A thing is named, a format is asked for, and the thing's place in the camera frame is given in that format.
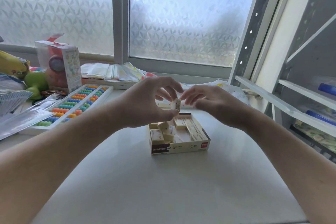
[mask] yellow plastic bag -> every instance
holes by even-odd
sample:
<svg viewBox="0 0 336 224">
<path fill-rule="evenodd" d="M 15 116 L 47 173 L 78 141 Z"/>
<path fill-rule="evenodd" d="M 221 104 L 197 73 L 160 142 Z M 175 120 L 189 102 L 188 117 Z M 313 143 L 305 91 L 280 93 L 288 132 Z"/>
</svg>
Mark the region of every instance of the yellow plastic bag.
<svg viewBox="0 0 336 224">
<path fill-rule="evenodd" d="M 14 75 L 23 80 L 29 72 L 30 61 L 0 51 L 0 73 Z"/>
</svg>

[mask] hand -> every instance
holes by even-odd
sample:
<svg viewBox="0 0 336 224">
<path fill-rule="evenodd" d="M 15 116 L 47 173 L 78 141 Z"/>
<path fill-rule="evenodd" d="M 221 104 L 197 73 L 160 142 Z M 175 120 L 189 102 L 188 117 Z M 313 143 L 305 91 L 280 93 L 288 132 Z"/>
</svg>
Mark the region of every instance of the hand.
<svg viewBox="0 0 336 224">
<path fill-rule="evenodd" d="M 180 97 L 225 125 L 245 130 L 253 109 L 218 86 L 195 85 Z"/>
<path fill-rule="evenodd" d="M 171 77 L 145 78 L 133 85 L 115 100 L 123 127 L 134 128 L 172 120 L 179 112 L 162 110 L 155 103 L 155 99 L 173 101 L 177 98 L 175 90 L 183 92 L 181 85 Z"/>
</svg>

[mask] table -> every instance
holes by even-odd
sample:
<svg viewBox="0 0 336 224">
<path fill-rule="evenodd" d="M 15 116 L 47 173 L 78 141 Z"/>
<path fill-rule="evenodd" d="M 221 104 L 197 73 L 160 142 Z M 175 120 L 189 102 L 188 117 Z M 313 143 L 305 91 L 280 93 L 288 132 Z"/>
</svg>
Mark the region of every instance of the table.
<svg viewBox="0 0 336 224">
<path fill-rule="evenodd" d="M 122 92 L 115 90 L 109 98 Z M 205 112 L 191 112 L 211 138 L 207 152 L 151 156 L 145 127 L 122 129 L 74 169 L 33 224 L 255 224 L 306 219 L 248 135 Z M 0 150 L 27 138 L 8 138 Z"/>
</svg>

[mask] forearm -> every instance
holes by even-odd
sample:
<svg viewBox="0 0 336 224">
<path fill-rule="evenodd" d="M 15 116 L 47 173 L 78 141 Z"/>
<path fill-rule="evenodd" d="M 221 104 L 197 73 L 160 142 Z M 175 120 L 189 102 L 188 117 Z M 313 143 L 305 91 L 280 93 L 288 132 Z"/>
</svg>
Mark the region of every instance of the forearm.
<svg viewBox="0 0 336 224">
<path fill-rule="evenodd" d="M 0 154 L 0 223 L 29 222 L 73 169 L 123 127 L 116 104 L 89 110 Z"/>
<path fill-rule="evenodd" d="M 311 223 L 336 219 L 336 165 L 253 110 L 246 132 L 260 146 L 280 174 Z"/>
</svg>

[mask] textured glass pane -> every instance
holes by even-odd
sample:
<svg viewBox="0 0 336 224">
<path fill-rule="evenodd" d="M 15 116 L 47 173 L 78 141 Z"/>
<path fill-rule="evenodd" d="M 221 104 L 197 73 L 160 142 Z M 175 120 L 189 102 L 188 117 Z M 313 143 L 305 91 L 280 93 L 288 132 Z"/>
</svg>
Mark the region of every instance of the textured glass pane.
<svg viewBox="0 0 336 224">
<path fill-rule="evenodd" d="M 50 33 L 80 52 L 113 54 L 112 0 L 0 0 L 5 44 L 34 47 Z"/>
<path fill-rule="evenodd" d="M 252 0 L 130 0 L 130 56 L 232 66 Z"/>
</svg>

